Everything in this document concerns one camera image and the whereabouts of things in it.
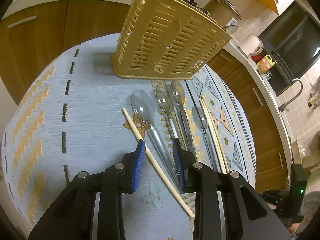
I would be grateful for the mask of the clear plastic spoon right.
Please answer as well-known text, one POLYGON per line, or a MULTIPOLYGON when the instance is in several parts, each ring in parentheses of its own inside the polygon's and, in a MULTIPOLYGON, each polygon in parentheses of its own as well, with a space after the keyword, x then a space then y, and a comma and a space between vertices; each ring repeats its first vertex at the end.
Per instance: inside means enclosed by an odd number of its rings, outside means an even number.
POLYGON ((200 107, 194 106, 192 108, 193 120, 195 121, 196 126, 202 131, 204 143, 206 146, 207 153, 209 155, 209 160, 213 171, 218 171, 217 164, 215 161, 215 151, 211 144, 211 138, 208 132, 208 121, 204 115, 203 110, 200 107))

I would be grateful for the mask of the clear plastic spoon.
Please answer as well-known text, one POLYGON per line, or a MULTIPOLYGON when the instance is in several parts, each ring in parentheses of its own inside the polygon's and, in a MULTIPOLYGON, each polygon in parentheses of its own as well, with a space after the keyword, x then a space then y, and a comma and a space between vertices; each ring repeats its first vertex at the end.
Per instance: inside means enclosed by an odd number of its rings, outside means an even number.
POLYGON ((193 139, 192 139, 191 130, 189 127, 187 114, 186 114, 186 111, 184 110, 184 103, 186 100, 184 89, 178 80, 173 80, 170 85, 170 90, 171 90, 174 101, 178 104, 178 107, 180 109, 180 115, 182 118, 182 123, 185 131, 185 137, 187 140, 188 149, 196 157, 196 150, 193 144, 193 139))
POLYGON ((160 109, 167 115, 172 135, 178 138, 182 146, 185 146, 183 137, 178 132, 177 121, 175 121, 175 111, 165 83, 160 83, 156 88, 156 99, 160 109))
POLYGON ((178 192, 182 193, 178 184, 174 162, 172 161, 171 155, 154 123, 155 108, 151 98, 143 90, 135 89, 131 94, 130 100, 134 114, 140 121, 147 125, 151 140, 155 143, 163 164, 165 164, 167 171, 170 173, 171 178, 175 182, 178 192))
POLYGON ((218 171, 217 164, 215 161, 215 151, 211 144, 211 138, 208 132, 208 121, 204 115, 203 110, 200 107, 194 106, 192 108, 193 120, 195 121, 196 126, 202 131, 204 143, 206 146, 207 153, 209 155, 209 160, 213 171, 218 171))

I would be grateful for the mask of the blue patterned tablecloth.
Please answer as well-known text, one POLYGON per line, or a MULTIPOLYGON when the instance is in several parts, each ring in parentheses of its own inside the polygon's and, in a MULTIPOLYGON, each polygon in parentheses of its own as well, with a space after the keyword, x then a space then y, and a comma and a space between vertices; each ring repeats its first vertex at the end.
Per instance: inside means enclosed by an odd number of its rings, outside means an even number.
MULTIPOLYGON (((80 172, 95 174, 134 151, 137 141, 122 113, 132 114, 130 96, 143 90, 155 108, 155 125, 167 150, 172 133, 156 100, 169 81, 121 79, 112 55, 118 34, 95 38, 65 51, 34 81, 8 123, 2 139, 4 180, 14 207, 35 226, 67 184, 80 172)), ((202 131, 191 110, 204 97, 214 117, 228 167, 256 184, 253 138, 242 106, 222 79, 203 66, 182 81, 196 155, 209 164, 202 131)))

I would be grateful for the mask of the clear plastic spoon left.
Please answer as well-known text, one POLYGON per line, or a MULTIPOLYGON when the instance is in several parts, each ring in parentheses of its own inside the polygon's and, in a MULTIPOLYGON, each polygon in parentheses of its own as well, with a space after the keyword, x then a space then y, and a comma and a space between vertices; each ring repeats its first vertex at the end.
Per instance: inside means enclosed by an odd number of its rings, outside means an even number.
POLYGON ((178 184, 174 162, 172 161, 171 155, 154 123, 155 108, 151 98, 143 90, 135 89, 131 94, 130 100, 134 114, 140 121, 147 125, 151 140, 155 143, 163 164, 165 164, 167 171, 170 173, 171 178, 175 182, 178 192, 182 193, 178 184))

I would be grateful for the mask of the yellow oil bottle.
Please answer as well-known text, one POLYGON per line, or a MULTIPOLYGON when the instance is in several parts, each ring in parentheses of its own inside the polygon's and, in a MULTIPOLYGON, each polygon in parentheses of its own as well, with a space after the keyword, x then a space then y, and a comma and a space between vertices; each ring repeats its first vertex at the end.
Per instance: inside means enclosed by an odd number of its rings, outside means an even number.
POLYGON ((276 61, 273 60, 269 54, 267 54, 257 63, 257 71, 259 74, 265 74, 275 64, 276 64, 276 61))

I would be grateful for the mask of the white electric kettle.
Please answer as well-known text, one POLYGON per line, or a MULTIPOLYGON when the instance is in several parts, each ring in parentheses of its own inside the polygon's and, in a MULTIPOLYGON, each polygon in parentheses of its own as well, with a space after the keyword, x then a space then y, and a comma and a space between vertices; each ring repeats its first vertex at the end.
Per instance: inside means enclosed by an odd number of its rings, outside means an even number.
POLYGON ((239 48, 248 57, 259 55, 263 49, 263 42, 254 34, 248 35, 240 44, 239 48))

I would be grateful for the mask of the tan plastic utensil basket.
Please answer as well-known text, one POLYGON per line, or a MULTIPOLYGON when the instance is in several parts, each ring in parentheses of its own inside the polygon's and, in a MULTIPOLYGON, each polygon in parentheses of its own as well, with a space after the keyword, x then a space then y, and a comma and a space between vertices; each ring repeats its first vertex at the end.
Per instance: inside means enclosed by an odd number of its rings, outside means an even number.
POLYGON ((113 68, 129 79, 190 80, 231 36, 182 0, 133 0, 113 68))

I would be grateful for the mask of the brown rice cooker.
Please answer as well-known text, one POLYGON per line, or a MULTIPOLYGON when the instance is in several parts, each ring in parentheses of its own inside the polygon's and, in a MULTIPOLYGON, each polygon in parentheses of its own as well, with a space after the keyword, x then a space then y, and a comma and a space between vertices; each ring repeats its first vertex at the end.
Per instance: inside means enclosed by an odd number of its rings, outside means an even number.
POLYGON ((241 20, 240 13, 228 0, 209 0, 203 7, 205 12, 214 19, 221 27, 238 25, 241 20))

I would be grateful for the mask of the black window frame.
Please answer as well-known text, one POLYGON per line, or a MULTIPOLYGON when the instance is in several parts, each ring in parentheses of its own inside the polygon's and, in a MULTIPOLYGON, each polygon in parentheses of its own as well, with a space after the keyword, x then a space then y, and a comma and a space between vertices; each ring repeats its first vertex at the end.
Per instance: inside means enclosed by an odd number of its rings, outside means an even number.
POLYGON ((276 64, 268 80, 279 96, 319 59, 319 23, 298 2, 293 2, 260 35, 263 55, 276 64))

